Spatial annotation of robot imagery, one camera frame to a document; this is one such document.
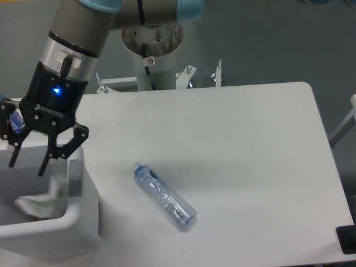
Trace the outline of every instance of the metal bolt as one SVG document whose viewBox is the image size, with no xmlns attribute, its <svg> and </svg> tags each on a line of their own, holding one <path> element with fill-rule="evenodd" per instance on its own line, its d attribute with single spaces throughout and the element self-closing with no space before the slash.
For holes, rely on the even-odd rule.
<svg viewBox="0 0 356 267">
<path fill-rule="evenodd" d="M 188 66 L 187 66 L 187 74 L 190 74 L 192 69 L 193 69 L 193 68 L 192 68 L 190 65 L 188 65 Z"/>
<path fill-rule="evenodd" d="M 154 64 L 154 63 L 155 63 L 154 58 L 153 58 L 153 57 L 149 58 L 149 64 L 152 65 L 152 64 Z"/>
<path fill-rule="evenodd" d="M 216 74 L 215 73 L 213 73 L 211 75 L 211 81 L 216 82 Z M 222 82 L 224 81 L 224 75 L 223 74 L 221 74 L 221 81 Z"/>
<path fill-rule="evenodd" d="M 192 88 L 194 88 L 194 87 L 195 87 L 194 81 L 192 80 L 192 81 L 190 81 L 190 82 L 188 83 L 187 89 L 192 89 Z"/>
</svg>

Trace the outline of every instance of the black cable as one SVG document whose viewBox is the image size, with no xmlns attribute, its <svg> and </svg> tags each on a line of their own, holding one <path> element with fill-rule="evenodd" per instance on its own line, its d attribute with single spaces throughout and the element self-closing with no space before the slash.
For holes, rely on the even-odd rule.
<svg viewBox="0 0 356 267">
<path fill-rule="evenodd" d="M 147 47 L 147 46 L 143 43 L 143 44 L 142 44 L 142 58 L 146 58 L 146 47 Z M 152 90 L 153 90 L 153 91 L 157 91 L 156 85 L 155 85 L 155 83 L 154 83 L 153 80 L 152 80 L 151 72 L 150 72 L 150 69 L 149 69 L 148 66 L 145 66 L 145 71 L 146 71 L 147 76 L 148 76 L 149 79 L 150 79 L 151 86 L 152 86 Z"/>
</svg>

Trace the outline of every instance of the plastic water bottle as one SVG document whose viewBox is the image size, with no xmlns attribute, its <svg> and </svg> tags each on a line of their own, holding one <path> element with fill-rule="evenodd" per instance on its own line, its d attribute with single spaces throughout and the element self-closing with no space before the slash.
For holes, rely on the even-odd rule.
<svg viewBox="0 0 356 267">
<path fill-rule="evenodd" d="M 157 177 L 148 165 L 136 163 L 132 167 L 132 172 L 138 186 L 166 211 L 181 230 L 186 229 L 194 220 L 196 210 Z"/>
</svg>

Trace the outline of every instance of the white table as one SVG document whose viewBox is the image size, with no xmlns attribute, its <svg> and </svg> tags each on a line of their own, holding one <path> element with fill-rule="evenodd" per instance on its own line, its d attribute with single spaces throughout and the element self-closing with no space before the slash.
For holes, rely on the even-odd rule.
<svg viewBox="0 0 356 267">
<path fill-rule="evenodd" d="M 104 199 L 101 250 L 0 266 L 288 266 L 356 259 L 352 218 L 306 83 L 86 95 L 86 167 Z M 150 164 L 197 211 L 181 233 L 135 184 Z"/>
</svg>

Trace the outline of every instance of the metal bracket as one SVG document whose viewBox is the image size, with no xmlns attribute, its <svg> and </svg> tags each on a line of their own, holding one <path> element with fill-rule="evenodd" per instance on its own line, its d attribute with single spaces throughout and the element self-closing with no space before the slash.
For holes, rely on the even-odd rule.
<svg viewBox="0 0 356 267">
<path fill-rule="evenodd" d="M 344 117 L 329 138 L 330 147 L 333 148 L 341 138 L 355 125 L 356 122 L 356 95 L 351 98 L 353 109 Z"/>
</svg>

